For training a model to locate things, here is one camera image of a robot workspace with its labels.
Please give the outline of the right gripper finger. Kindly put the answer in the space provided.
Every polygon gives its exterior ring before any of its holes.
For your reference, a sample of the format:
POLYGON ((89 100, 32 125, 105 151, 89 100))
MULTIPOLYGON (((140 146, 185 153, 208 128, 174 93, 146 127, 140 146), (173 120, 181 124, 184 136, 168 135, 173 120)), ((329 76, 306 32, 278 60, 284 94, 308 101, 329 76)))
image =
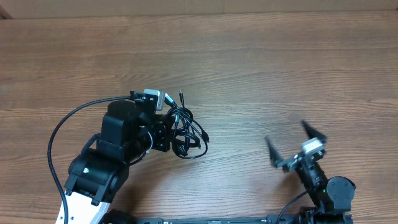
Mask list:
POLYGON ((318 138, 323 144, 327 142, 327 136, 311 127, 305 120, 301 120, 301 124, 309 139, 318 138))
POLYGON ((271 143, 271 140, 269 139, 268 136, 265 137, 265 140, 266 140, 266 144, 267 144, 268 151, 269 151, 269 158, 270 158, 271 165, 275 168, 281 167, 284 159, 277 152, 277 149, 271 143))

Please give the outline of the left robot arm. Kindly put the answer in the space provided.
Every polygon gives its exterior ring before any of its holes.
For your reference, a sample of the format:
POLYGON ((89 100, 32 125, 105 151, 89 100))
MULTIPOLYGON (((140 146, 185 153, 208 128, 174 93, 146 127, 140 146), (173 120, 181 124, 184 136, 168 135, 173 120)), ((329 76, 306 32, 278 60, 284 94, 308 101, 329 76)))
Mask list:
POLYGON ((47 159, 62 204, 57 223, 139 223, 136 217, 112 209, 117 192, 129 177, 131 166, 142 161, 151 149, 167 152, 174 138, 178 106, 159 90, 131 91, 128 96, 95 100, 72 110, 56 129, 76 112, 98 103, 107 103, 101 131, 92 135, 68 168, 62 185, 52 164, 50 137, 47 159))

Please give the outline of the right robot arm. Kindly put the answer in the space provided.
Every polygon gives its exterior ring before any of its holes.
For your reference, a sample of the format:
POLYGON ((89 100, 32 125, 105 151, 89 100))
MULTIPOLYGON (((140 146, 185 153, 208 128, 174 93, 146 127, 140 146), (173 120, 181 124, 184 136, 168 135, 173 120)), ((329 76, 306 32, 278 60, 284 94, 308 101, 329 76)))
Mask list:
POLYGON ((282 168, 285 173, 297 173, 305 191, 293 198, 275 215, 268 215, 267 221, 274 223, 353 223, 347 213, 351 210, 356 185, 343 176, 328 178, 318 161, 326 155, 327 136, 311 127, 305 120, 301 124, 308 140, 301 144, 301 151, 288 159, 284 159, 271 143, 269 137, 265 141, 269 151, 271 166, 282 168), (286 214, 287 209, 304 195, 313 202, 312 207, 300 208, 298 214, 286 214))

